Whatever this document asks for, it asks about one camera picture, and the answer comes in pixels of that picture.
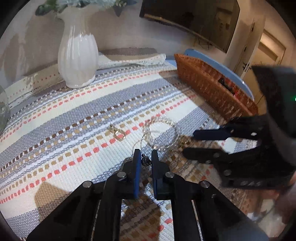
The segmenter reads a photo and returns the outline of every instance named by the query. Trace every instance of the gold earring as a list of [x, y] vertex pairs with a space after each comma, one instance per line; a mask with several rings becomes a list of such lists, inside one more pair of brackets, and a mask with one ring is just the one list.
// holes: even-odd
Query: gold earring
[[[124, 132], [124, 130], [122, 130], [122, 129], [118, 129], [118, 128], [114, 127], [112, 124], [110, 124], [110, 126], [109, 126], [108, 129], [109, 129], [110, 132], [113, 133], [113, 137], [114, 137], [116, 140], [118, 140], [118, 141], [123, 141], [123, 140], [126, 138], [126, 133]], [[118, 135], [117, 135], [118, 133], [122, 134], [123, 137], [122, 137], [122, 138], [119, 138]]]

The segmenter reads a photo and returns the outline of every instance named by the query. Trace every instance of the ribbed ceramic vase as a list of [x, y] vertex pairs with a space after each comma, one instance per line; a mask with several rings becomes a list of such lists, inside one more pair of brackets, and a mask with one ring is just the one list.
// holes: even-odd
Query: ribbed ceramic vase
[[58, 55], [59, 73], [69, 88], [84, 87], [95, 79], [99, 51], [88, 20], [98, 10], [94, 5], [67, 7], [58, 14], [65, 23]]

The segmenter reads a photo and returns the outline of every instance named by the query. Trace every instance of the wicker basket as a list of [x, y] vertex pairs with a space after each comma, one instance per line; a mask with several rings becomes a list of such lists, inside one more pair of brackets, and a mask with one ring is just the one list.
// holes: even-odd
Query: wicker basket
[[[183, 54], [175, 54], [175, 59], [181, 80], [200, 94], [225, 120], [258, 114], [257, 105], [245, 92], [207, 63]], [[218, 82], [220, 78], [232, 88], [234, 95]]]

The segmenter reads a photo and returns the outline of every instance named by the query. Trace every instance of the green plant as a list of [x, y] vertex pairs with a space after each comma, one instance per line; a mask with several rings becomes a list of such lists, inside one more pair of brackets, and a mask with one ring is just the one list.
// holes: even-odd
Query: green plant
[[113, 7], [116, 15], [120, 16], [125, 6], [136, 3], [135, 0], [47, 0], [44, 4], [38, 6], [35, 15], [43, 16], [50, 11], [61, 13], [68, 6], [85, 7], [89, 4], [98, 4], [105, 9]]

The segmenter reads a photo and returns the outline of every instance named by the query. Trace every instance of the woven mat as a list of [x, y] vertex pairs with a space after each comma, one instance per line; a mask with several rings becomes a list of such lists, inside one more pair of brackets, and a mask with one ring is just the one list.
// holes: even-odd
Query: woven mat
[[[140, 147], [142, 126], [152, 116], [177, 122], [181, 133], [218, 128], [224, 120], [188, 86], [175, 67], [118, 67], [97, 71], [95, 81], [82, 89], [69, 89], [57, 66], [20, 80], [6, 92], [12, 117], [0, 137], [0, 210], [23, 240], [83, 181], [106, 180]], [[127, 134], [117, 141], [107, 130], [110, 122]], [[165, 142], [174, 130], [164, 129], [156, 141]], [[233, 139], [194, 145], [237, 152], [255, 143]], [[143, 151], [151, 152], [144, 143]], [[159, 153], [175, 167], [176, 158]], [[174, 172], [186, 180], [208, 180], [241, 207], [245, 193], [220, 187], [211, 165], [181, 159]], [[143, 167], [140, 198], [123, 201], [121, 240], [173, 240], [170, 201], [156, 201]]]

